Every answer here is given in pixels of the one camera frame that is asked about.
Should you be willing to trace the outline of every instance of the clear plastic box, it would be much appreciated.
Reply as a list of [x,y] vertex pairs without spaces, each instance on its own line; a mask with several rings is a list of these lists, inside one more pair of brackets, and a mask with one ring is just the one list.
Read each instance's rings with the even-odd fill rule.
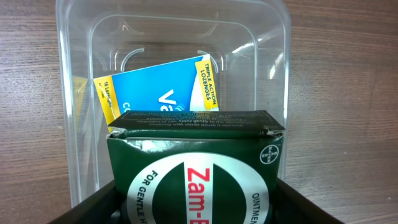
[[287,127],[280,0],[57,0],[57,26],[73,207],[113,179],[96,77],[210,54],[220,110],[267,110]]

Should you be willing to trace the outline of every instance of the yellow label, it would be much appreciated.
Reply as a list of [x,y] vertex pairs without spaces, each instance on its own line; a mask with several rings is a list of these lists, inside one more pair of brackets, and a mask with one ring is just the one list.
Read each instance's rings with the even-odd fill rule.
[[120,117],[118,99],[114,91],[112,76],[95,78],[94,85],[97,89],[102,110],[104,111],[106,124],[110,124],[116,118]]
[[75,122],[76,127],[79,127],[81,107],[83,106],[83,100],[85,97],[85,91],[87,86],[87,78],[72,76],[72,83],[73,100],[75,101]]
[[218,103],[211,61],[203,60],[197,62],[195,65],[197,67],[201,92],[205,101],[205,108],[206,110],[215,109],[218,107]]

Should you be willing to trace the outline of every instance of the brown wooden surface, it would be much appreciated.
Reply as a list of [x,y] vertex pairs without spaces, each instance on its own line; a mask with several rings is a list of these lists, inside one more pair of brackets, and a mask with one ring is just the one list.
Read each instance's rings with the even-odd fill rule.
[[[286,181],[346,223],[398,223],[398,1],[286,0]],[[0,0],[0,223],[70,208],[55,0]]]

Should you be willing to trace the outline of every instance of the round logo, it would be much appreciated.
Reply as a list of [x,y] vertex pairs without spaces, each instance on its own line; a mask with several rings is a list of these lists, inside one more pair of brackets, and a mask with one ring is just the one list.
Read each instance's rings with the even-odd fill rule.
[[263,164],[273,163],[279,155],[279,148],[276,145],[265,147],[260,153],[260,161]]
[[[213,211],[213,207],[218,205],[213,199],[228,194],[230,186],[226,180],[230,178],[242,192],[243,205],[238,209],[241,210],[242,224],[250,224],[253,220],[264,223],[267,218],[268,188],[256,170],[229,156],[191,152],[160,159],[137,174],[127,193],[127,213],[131,223],[156,224],[154,214],[159,214],[156,210],[159,203],[167,205],[170,202],[159,201],[155,195],[159,195],[165,186],[164,183],[162,186],[161,180],[169,177],[173,181],[166,185],[172,187],[167,192],[163,191],[163,194],[182,198],[185,210],[180,210],[182,213],[177,215],[186,217],[187,223],[213,223],[215,215],[219,216],[216,208]],[[176,187],[177,182],[183,187]],[[223,189],[222,194],[219,190],[213,190],[216,188]],[[228,203],[233,203],[237,196],[231,194],[227,197]]]

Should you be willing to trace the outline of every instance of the transparent container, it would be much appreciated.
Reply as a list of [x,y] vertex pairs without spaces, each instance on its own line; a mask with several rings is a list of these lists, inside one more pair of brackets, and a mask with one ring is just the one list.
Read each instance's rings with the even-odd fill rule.
[[94,78],[210,54],[220,110],[267,110],[287,127],[279,0],[57,0],[57,26],[72,206],[113,179]]

